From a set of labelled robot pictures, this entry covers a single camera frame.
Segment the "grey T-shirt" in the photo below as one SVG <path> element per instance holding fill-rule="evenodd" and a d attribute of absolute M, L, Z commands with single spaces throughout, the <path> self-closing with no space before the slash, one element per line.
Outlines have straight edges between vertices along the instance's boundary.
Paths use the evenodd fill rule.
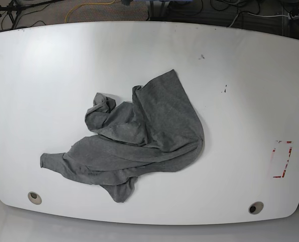
<path fill-rule="evenodd" d="M 131 196 L 138 177 L 180 171 L 204 145 L 202 124 L 174 70 L 133 87 L 130 102 L 97 93 L 85 124 L 92 136 L 68 152 L 42 154 L 40 166 L 101 186 L 117 203 Z"/>

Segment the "red tape rectangle marking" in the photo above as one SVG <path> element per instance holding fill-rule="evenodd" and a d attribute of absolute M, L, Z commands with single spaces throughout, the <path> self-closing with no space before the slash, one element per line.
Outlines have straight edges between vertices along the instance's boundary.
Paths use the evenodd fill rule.
<path fill-rule="evenodd" d="M 270 161 L 270 175 L 272 178 L 284 178 L 292 148 L 292 141 L 275 141 Z"/>

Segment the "black tripod stand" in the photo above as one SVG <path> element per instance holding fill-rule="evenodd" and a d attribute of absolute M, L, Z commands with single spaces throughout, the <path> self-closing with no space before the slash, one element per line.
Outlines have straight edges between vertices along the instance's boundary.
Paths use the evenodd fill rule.
<path fill-rule="evenodd" d="M 15 30 L 18 25 L 19 18 L 23 11 L 28 9 L 37 8 L 40 6 L 49 6 L 54 3 L 61 2 L 62 0 L 52 0 L 45 1 L 36 4 L 20 4 L 18 1 L 10 1 L 7 6 L 3 7 L 0 5 L 0 12 L 5 12 L 5 14 L 9 17 L 12 25 L 9 29 L 3 29 L 3 24 L 1 23 L 2 31 Z"/>

